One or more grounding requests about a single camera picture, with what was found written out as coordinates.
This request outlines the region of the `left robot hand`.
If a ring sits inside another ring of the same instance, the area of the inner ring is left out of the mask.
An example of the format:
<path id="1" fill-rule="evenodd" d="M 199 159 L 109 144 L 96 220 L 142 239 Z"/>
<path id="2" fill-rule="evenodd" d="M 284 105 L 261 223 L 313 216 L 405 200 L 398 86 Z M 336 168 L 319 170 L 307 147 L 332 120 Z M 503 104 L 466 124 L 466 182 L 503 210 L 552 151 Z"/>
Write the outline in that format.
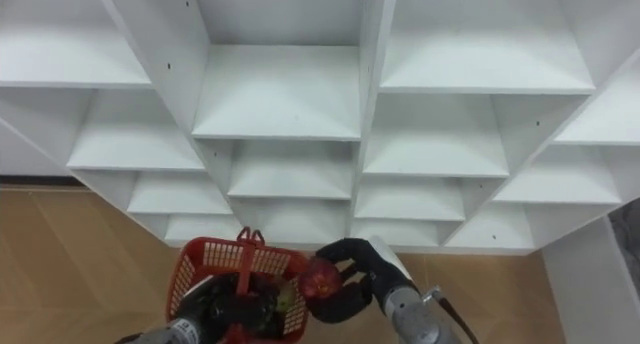
<path id="1" fill-rule="evenodd" d="M 182 297 L 172 321 L 194 324 L 199 343 L 218 343 L 232 325 L 258 329 L 276 311 L 280 290 L 268 280 L 251 274 L 249 292 L 238 294 L 238 273 L 208 276 Z"/>

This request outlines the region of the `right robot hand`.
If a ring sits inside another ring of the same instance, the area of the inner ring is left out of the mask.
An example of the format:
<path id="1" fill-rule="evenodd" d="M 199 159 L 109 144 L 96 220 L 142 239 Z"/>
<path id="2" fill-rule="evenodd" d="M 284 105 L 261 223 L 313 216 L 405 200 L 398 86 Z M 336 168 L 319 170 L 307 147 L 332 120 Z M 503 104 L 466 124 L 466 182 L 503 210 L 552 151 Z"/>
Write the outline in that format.
<path id="1" fill-rule="evenodd" d="M 323 323 L 347 321 L 366 309 L 373 299 L 384 310 L 386 298 L 400 288 L 418 291 L 415 284 L 397 266 L 385 260 L 368 240 L 343 238 L 322 247 L 316 256 L 332 263 L 352 259 L 356 271 L 365 274 L 360 282 L 343 286 L 327 298 L 305 300 L 309 312 Z"/>

